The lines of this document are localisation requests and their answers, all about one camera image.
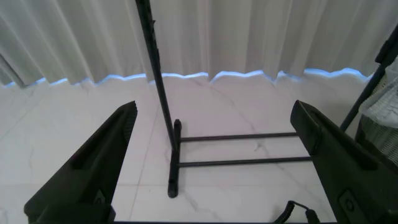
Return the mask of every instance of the black cable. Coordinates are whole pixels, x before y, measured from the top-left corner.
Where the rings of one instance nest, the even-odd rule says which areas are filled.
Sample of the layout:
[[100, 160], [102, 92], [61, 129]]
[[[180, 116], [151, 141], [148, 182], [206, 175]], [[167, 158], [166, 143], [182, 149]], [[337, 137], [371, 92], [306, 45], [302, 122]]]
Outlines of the black cable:
[[317, 214], [315, 213], [314, 210], [309, 209], [307, 206], [294, 202], [292, 200], [287, 202], [285, 210], [282, 212], [282, 214], [279, 215], [279, 217], [274, 221], [274, 223], [285, 223], [292, 214], [295, 205], [305, 209], [305, 216], [307, 217], [309, 224], [320, 223]]

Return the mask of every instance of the curtain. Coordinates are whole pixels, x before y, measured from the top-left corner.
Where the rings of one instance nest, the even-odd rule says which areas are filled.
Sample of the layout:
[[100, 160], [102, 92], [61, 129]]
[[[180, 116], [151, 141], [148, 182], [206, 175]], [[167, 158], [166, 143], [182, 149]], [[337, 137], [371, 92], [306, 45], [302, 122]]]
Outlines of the curtain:
[[152, 72], [135, 1], [1, 1], [0, 30], [3, 84]]
[[152, 0], [162, 71], [192, 74], [349, 67], [370, 75], [398, 1]]
[[[398, 23], [396, 0], [151, 0], [162, 72], [345, 67], [371, 74]], [[0, 1], [0, 82], [152, 80], [133, 0]]]

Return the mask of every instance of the white marble floor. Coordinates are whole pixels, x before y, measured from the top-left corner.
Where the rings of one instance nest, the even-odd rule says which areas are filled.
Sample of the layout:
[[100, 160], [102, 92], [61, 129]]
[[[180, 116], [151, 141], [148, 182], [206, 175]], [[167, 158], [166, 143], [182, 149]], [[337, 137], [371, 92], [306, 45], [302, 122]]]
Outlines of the white marble floor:
[[[340, 124], [366, 80], [343, 74], [300, 80], [262, 75], [165, 77], [172, 119], [182, 136], [293, 131], [295, 100]], [[138, 117], [113, 199], [117, 220], [271, 222], [288, 200], [333, 212], [310, 162], [204, 167], [180, 171], [180, 194], [167, 196], [170, 146], [154, 84], [145, 78], [94, 85], [47, 82], [0, 88], [0, 223], [27, 223], [26, 201], [120, 105], [135, 100]], [[297, 138], [182, 144], [182, 161], [306, 156]], [[296, 209], [291, 222], [305, 222]]]

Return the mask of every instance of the black metal rack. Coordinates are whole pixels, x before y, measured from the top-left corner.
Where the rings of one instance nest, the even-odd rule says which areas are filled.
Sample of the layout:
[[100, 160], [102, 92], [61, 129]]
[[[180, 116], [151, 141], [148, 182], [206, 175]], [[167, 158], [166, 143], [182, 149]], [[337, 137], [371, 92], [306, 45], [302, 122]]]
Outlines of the black metal rack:
[[[284, 158], [272, 158], [272, 159], [245, 159], [245, 160], [233, 160], [233, 161], [203, 161], [203, 162], [180, 162], [180, 145], [183, 142], [195, 142], [195, 141], [218, 141], [218, 140], [238, 140], [238, 139], [259, 139], [259, 138], [291, 138], [297, 137], [296, 133], [265, 133], [265, 134], [243, 134], [243, 135], [232, 135], [232, 136], [202, 136], [202, 137], [181, 137], [182, 125], [179, 119], [174, 121], [170, 117], [169, 105], [167, 104], [166, 92], [164, 89], [162, 73], [160, 71], [160, 57], [157, 49], [155, 32], [154, 32], [154, 21], [152, 20], [152, 13], [150, 11], [149, 1], [137, 1], [137, 7], [139, 11], [139, 17], [141, 20], [142, 29], [144, 31], [144, 37], [149, 53], [150, 64], [154, 73], [155, 83], [157, 92], [160, 99], [160, 105], [162, 107], [163, 116], [166, 123], [167, 132], [169, 134], [170, 144], [172, 147], [172, 155], [170, 160], [170, 173], [169, 173], [169, 187], [168, 195], [170, 198], [174, 198], [178, 195], [178, 173], [180, 168], [184, 167], [203, 167], [203, 166], [230, 166], [230, 165], [244, 165], [244, 164], [270, 164], [270, 163], [281, 163], [281, 162], [306, 162], [311, 161], [311, 157], [284, 157]], [[351, 108], [347, 117], [343, 121], [340, 128], [344, 131], [354, 120], [358, 113], [360, 104], [368, 98], [377, 84], [380, 82], [384, 75], [384, 69], [390, 65], [397, 56], [398, 53], [398, 28], [394, 29], [390, 38], [383, 45], [379, 54], [376, 57], [376, 62], [380, 63], [372, 79], [366, 85], [362, 94], [356, 100], [356, 103]]]

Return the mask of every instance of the white curtain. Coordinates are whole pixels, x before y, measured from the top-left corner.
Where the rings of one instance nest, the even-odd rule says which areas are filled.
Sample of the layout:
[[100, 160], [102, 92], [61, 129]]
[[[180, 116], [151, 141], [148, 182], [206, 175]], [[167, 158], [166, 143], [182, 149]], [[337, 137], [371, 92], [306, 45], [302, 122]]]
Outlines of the white curtain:
[[0, 81], [151, 73], [135, 1], [0, 2]]
[[354, 68], [370, 75], [396, 0], [152, 0], [162, 72]]
[[[371, 74], [396, 0], [152, 0], [162, 72]], [[133, 0], [0, 1], [0, 82], [153, 79]]]

